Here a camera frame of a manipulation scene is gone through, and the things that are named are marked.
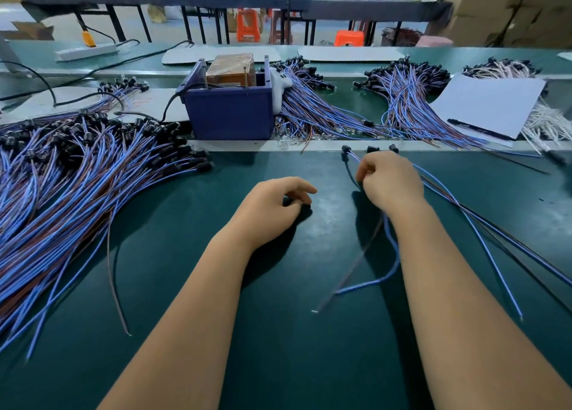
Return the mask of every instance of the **extension cord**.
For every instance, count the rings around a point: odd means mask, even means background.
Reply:
[[[117,46],[114,43],[105,43],[96,47],[74,47],[73,49],[59,50],[55,52],[55,59],[66,62],[68,60],[82,60],[115,52],[117,52]]]

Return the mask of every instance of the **factory floor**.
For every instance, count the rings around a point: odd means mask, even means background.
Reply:
[[[149,18],[147,12],[147,6],[142,8],[147,26],[149,27],[149,33],[154,42],[156,41],[167,41],[172,43],[177,43],[186,38],[185,26],[182,20],[182,15],[179,7],[167,7],[166,16],[167,22],[163,24],[155,24]],[[146,41],[145,31],[141,24],[141,19],[135,7],[116,7],[117,16],[121,23],[121,27],[125,32],[126,38],[135,38],[140,41]],[[84,15],[83,19],[87,26],[97,29],[98,31],[104,32],[117,39],[117,35],[111,24],[109,16],[93,16]],[[224,22],[221,18],[221,32],[223,36],[223,42],[225,41],[224,36]],[[47,26],[54,26],[54,39],[55,40],[76,40],[82,41],[81,29],[75,16],[73,14],[62,15],[50,17],[43,21]],[[213,18],[203,19],[205,38],[207,44],[217,44],[216,26],[215,20]],[[193,41],[197,44],[202,43],[201,32],[198,26],[198,19],[196,17],[189,17],[190,33]],[[270,20],[266,18],[264,23],[264,30],[261,34],[260,44],[268,44],[268,36],[270,33]],[[379,46],[381,44],[381,33],[386,26],[395,26],[396,23],[378,23],[376,25],[376,35],[374,39],[374,45]],[[326,21],[319,20],[316,24],[316,35],[315,35],[315,45],[333,45],[333,41],[336,37],[336,32],[340,29],[347,30],[348,22],[346,21]],[[416,24],[416,23],[404,23],[403,27],[409,27],[411,29],[418,29],[420,31],[425,30],[426,24]],[[304,44],[304,22],[293,22],[292,23],[292,38],[293,44],[303,45]],[[99,35],[92,32],[92,35],[96,42],[109,42],[107,37]],[[236,44],[236,34],[230,33],[231,44]]]

